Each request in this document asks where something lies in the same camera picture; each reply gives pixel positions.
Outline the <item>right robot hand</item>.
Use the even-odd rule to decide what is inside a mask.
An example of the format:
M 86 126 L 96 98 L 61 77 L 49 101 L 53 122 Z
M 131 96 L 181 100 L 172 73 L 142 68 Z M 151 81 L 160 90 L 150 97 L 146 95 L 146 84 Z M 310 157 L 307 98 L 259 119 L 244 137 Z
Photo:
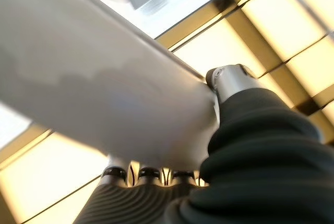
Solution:
M 195 184 L 190 171 L 107 167 L 75 223 L 333 223 L 333 148 L 243 65 L 211 69 L 220 126 Z

